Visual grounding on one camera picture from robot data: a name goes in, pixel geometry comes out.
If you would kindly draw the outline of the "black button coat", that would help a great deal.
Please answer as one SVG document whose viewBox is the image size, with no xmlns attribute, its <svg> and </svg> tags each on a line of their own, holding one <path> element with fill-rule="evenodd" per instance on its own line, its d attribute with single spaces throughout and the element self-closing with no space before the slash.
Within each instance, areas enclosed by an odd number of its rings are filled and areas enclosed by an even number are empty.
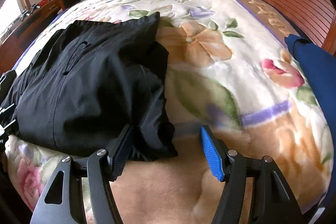
<svg viewBox="0 0 336 224">
<path fill-rule="evenodd" d="M 29 143 L 86 157 L 134 129 L 131 160 L 176 157 L 165 104 L 160 14 L 121 23 L 77 20 L 56 31 L 14 80 L 1 119 Z"/>
</svg>

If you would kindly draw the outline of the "long wooden desk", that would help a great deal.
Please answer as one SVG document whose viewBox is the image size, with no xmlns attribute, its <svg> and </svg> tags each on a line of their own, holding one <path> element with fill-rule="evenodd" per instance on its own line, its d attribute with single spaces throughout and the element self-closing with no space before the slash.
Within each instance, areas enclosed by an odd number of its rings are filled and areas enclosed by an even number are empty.
<svg viewBox="0 0 336 224">
<path fill-rule="evenodd" d="M 40 9 L 35 10 L 32 15 L 13 30 L 1 44 L 1 73 L 12 69 L 28 46 L 56 18 L 60 9 L 59 0 L 51 0 Z"/>
</svg>

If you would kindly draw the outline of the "bright window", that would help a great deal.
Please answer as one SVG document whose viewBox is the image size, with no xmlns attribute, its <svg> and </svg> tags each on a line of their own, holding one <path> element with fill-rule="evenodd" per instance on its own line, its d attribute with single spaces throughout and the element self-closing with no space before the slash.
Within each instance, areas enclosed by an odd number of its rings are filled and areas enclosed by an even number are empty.
<svg viewBox="0 0 336 224">
<path fill-rule="evenodd" d="M 31 7 L 29 0 L 5 0 L 1 7 L 1 37 L 24 11 Z"/>
</svg>

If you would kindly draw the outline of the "navy blue bed sheet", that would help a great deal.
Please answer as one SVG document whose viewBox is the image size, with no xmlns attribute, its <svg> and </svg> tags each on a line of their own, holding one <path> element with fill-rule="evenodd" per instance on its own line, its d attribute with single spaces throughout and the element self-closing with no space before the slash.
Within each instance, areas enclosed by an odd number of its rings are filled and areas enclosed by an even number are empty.
<svg viewBox="0 0 336 224">
<path fill-rule="evenodd" d="M 65 9 L 64 11 L 60 11 L 58 12 L 56 18 L 47 26 L 49 27 L 50 25 L 54 24 L 55 22 L 58 21 L 58 19 L 68 10 L 68 9 Z M 35 44 L 37 38 L 35 38 L 31 43 L 30 45 L 27 47 L 27 49 L 21 54 L 21 56 L 19 57 L 19 59 L 17 60 L 17 62 L 14 64 L 14 66 L 12 67 L 12 70 L 16 69 L 17 66 L 19 65 L 19 63 L 21 62 L 21 60 L 23 59 L 23 57 L 26 55 L 26 53 L 30 50 L 30 48 Z"/>
</svg>

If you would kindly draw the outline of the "blue folded garment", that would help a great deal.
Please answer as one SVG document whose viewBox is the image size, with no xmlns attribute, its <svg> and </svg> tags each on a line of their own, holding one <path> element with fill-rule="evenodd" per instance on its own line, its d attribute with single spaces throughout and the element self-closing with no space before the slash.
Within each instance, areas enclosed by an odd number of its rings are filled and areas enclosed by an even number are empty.
<svg viewBox="0 0 336 224">
<path fill-rule="evenodd" d="M 290 54 L 299 62 L 331 132 L 335 133 L 335 57 L 293 34 L 285 38 L 285 43 Z"/>
</svg>

